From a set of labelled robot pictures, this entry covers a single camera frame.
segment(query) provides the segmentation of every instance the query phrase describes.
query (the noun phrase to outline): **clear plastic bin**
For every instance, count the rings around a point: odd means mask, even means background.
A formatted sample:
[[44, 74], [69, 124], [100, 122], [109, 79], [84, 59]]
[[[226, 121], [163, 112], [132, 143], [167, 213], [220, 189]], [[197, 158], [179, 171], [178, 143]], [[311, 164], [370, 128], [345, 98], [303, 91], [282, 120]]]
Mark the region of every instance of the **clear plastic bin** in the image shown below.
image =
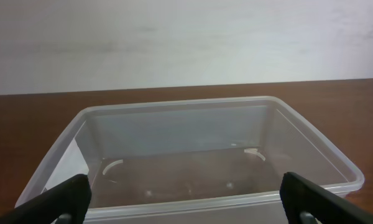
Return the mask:
[[81, 172], [93, 193], [87, 223], [286, 223], [288, 171], [340, 196], [364, 182], [278, 98], [98, 106], [62, 132], [16, 206]]

